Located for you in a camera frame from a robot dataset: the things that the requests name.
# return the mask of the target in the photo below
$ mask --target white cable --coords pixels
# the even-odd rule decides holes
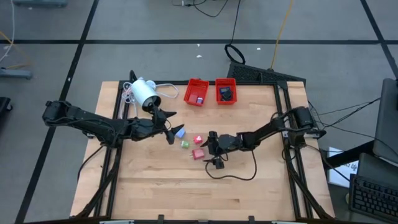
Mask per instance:
[[[136,101],[136,99],[134,97],[133,92],[131,91],[131,88],[130,88],[131,85],[132,85],[132,83],[130,83],[130,82],[123,83],[123,90],[124,91],[122,92],[122,103],[123,102],[124,103],[130,103],[130,104],[134,105],[135,115],[138,116],[137,106],[136,106],[137,101]],[[156,92],[157,94],[160,94],[160,95],[163,95],[163,96],[166,96],[166,97],[169,97],[169,98],[176,98],[178,96],[178,94],[179,94],[178,88],[175,85],[171,84],[171,83],[158,84],[158,85],[155,86],[155,89],[158,86],[172,86],[177,93],[174,96],[169,96],[169,95],[167,95],[165,93],[160,93],[160,92],[157,91]],[[121,108],[119,110],[120,111],[120,119],[123,119],[123,104],[122,103],[120,104]]]
[[[7,52],[0,58],[0,62],[8,55],[8,52],[11,50],[11,46],[14,43],[14,37],[15,37],[15,10],[14,10],[14,3],[13,0],[10,0],[11,2],[11,8],[12,8],[12,37],[11,37],[11,44],[7,49]]]

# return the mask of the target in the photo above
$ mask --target desk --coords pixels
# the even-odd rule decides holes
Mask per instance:
[[[184,139],[192,139],[197,134],[206,138],[209,131],[232,135],[252,131],[268,123],[277,111],[272,86],[240,85],[238,102],[228,106],[216,104],[215,86],[210,85],[202,107],[183,102],[186,86],[177,87],[180,90],[177,99],[162,97],[160,107],[177,111],[169,120],[173,126],[185,124]],[[288,87],[292,107],[307,106],[303,83],[290,82]],[[112,118],[117,91],[118,82],[102,84],[97,114]],[[171,87],[159,91],[173,95]],[[129,117],[133,117],[134,110],[129,112]],[[140,118],[149,118],[142,110],[138,110],[138,114]],[[314,139],[308,139],[307,144],[318,147]],[[97,140],[90,139],[85,158],[98,146]],[[140,142],[124,141],[112,219],[156,220],[163,214],[166,220],[248,220],[249,215],[254,215],[256,220],[295,220],[286,164],[281,158],[280,134],[266,139],[254,151],[258,172],[249,182],[211,179],[204,170],[205,163],[190,158],[190,151],[195,148],[191,145],[189,150],[182,149],[179,139],[169,146],[164,134]],[[80,212],[97,190],[104,155],[105,151],[101,151],[82,170],[71,215]],[[325,211],[334,216],[319,152],[303,148],[302,159],[309,190]],[[210,172],[216,176],[250,177],[254,172],[251,153],[231,153],[225,169],[215,170],[210,166]],[[298,192],[304,217],[302,195],[299,189]]]

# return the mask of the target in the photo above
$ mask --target white paper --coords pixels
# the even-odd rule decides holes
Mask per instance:
[[[343,151],[340,149],[329,147],[328,157],[337,155],[339,154],[339,152]],[[336,168],[336,170],[341,172],[345,177],[349,179],[349,176],[351,174],[356,174],[356,171],[358,170],[358,161],[350,162],[349,164],[339,166]],[[328,182],[331,184],[349,188],[349,182],[346,179],[344,179],[344,177],[340,176],[340,174],[334,171],[333,169],[329,170]]]

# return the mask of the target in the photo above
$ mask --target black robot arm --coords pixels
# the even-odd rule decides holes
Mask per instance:
[[[141,141],[161,133],[165,133],[167,142],[173,144],[175,133],[183,127],[182,124],[168,130],[165,125],[167,118],[177,113],[162,111],[154,105],[149,112],[152,119],[109,119],[66,101],[48,101],[46,106],[43,120],[47,126],[69,126],[82,130],[85,134],[96,136],[102,145],[109,147],[116,147],[123,139]]]
[[[288,119],[292,119],[296,127],[286,127],[285,122],[288,121]],[[300,106],[287,111],[281,116],[271,118],[268,124],[255,131],[237,133],[236,136],[222,134],[219,137],[215,131],[210,131],[208,140],[202,147],[208,146],[209,154],[214,156],[211,162],[217,169],[222,169],[224,165],[220,156],[223,154],[237,150],[252,151],[260,145],[261,141],[284,131],[287,132],[292,146],[304,145],[304,134],[306,132],[313,133],[317,131],[314,130],[315,126],[310,110]]]

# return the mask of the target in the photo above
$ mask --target floor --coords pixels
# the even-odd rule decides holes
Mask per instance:
[[[381,34],[376,35],[364,2]],[[92,23],[86,24],[93,3]],[[200,8],[215,14],[223,3],[208,1]],[[0,96],[14,102],[0,135],[0,222],[16,220],[47,135],[41,120],[47,100],[62,95],[94,111],[101,82],[125,80],[130,69],[152,80],[225,77],[229,60],[223,47],[231,38],[237,5],[238,0],[230,0],[217,18],[165,0],[69,0],[60,9],[16,7],[16,43],[31,58],[27,69],[34,77],[0,79]],[[248,65],[269,67],[274,42],[259,43],[276,39],[288,5],[289,0],[242,0],[235,39],[245,43],[236,46]],[[393,72],[393,57],[398,57],[397,7],[395,0],[295,1],[282,35],[293,41],[279,46],[275,71],[306,78],[308,98],[320,113],[379,97],[382,80],[398,75]],[[10,2],[0,1],[0,31],[9,37],[11,17]],[[0,55],[5,46],[0,37]],[[0,66],[24,62],[18,51],[11,50]],[[63,89],[64,84],[70,88]],[[374,135],[377,110],[378,103],[368,106],[339,127]],[[322,120],[332,122],[344,114],[328,114]],[[328,129],[319,143],[346,150],[368,140]],[[56,129],[26,222],[68,217],[85,147],[81,132]]]

